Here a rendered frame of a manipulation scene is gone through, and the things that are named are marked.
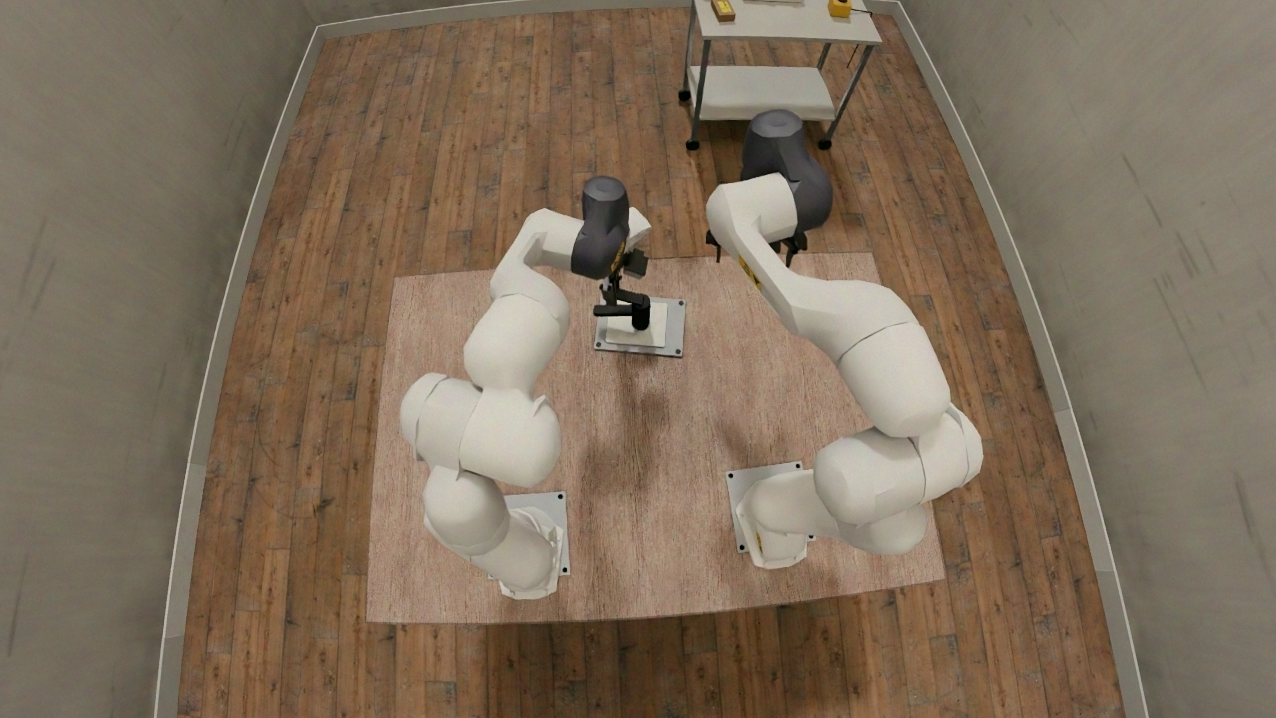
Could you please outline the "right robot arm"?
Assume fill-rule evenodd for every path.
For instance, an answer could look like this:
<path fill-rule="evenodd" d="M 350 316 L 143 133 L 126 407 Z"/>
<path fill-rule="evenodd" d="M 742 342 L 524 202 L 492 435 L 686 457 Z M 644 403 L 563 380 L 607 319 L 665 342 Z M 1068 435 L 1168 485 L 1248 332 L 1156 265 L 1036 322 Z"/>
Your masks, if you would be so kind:
<path fill-rule="evenodd" d="M 875 425 L 822 448 L 813 469 L 752 485 L 735 508 L 752 562 L 792 566 L 806 557 L 806 536 L 907 553 L 925 536 L 923 502 L 980 473 L 981 437 L 951 403 L 926 332 L 892 289 L 798 275 L 776 255 L 781 238 L 820 228 L 833 204 L 796 114 L 772 108 L 752 119 L 740 181 L 709 196 L 711 233 L 783 326 L 828 355 Z"/>

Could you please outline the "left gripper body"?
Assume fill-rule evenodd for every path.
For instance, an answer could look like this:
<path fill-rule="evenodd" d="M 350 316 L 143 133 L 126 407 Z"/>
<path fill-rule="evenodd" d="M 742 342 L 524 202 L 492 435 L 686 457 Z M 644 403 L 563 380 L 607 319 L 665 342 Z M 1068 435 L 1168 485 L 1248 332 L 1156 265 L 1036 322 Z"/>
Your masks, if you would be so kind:
<path fill-rule="evenodd" d="M 618 270 L 619 268 L 621 268 L 621 267 L 623 267 L 623 265 L 625 264 L 625 261 L 627 261 L 627 253 L 625 253 L 625 254 L 623 255 L 623 258 L 621 258 L 621 261 L 619 263 L 619 265 L 618 265 L 616 270 Z M 614 277 L 614 272 L 612 272 L 612 274 L 611 274 L 611 275 L 609 275 L 609 279 L 611 279 L 612 277 Z"/>

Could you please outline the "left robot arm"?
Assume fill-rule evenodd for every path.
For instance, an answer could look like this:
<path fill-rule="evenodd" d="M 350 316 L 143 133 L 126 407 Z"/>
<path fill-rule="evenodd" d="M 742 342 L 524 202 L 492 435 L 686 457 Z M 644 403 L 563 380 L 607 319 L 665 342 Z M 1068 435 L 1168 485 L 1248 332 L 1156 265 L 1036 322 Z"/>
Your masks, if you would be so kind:
<path fill-rule="evenodd" d="M 494 481 L 532 488 L 561 453 L 558 416 L 547 397 L 533 400 L 533 386 L 560 348 L 570 312 L 558 284 L 532 267 L 601 281 L 651 231 L 618 179 L 584 182 L 582 210 L 583 221 L 545 208 L 526 218 L 490 282 L 493 305 L 464 344 L 473 383 L 427 372 L 399 409 L 413 459 L 431 471 L 422 494 L 425 528 L 496 578 L 513 599 L 558 590 L 564 537 L 537 508 L 508 510 Z"/>

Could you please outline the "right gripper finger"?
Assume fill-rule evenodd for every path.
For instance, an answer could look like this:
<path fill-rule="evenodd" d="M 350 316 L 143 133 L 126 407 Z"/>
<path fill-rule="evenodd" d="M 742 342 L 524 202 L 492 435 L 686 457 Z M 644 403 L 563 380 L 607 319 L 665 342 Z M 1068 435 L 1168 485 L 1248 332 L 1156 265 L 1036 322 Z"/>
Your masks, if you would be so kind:
<path fill-rule="evenodd" d="M 709 230 L 706 232 L 706 244 L 712 244 L 712 247 L 717 247 L 716 263 L 720 263 L 721 246 L 717 244 Z"/>
<path fill-rule="evenodd" d="M 787 268 L 790 267 L 790 264 L 792 261 L 792 255 L 798 255 L 798 253 L 800 253 L 800 250 L 806 251 L 806 235 L 804 232 L 803 233 L 794 233 L 789 238 L 782 238 L 781 242 L 785 246 L 789 247 L 789 251 L 786 254 L 786 267 Z"/>

